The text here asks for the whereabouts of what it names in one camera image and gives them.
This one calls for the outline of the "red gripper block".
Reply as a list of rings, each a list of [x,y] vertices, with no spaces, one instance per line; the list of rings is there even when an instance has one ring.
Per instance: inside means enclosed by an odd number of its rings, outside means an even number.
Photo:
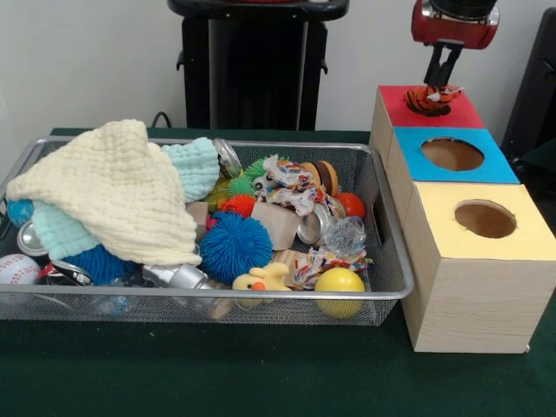
[[[433,45],[424,84],[448,85],[462,47],[483,50],[493,40],[500,22],[496,1],[427,1],[415,2],[412,12],[413,40]],[[443,50],[449,54],[440,62]]]

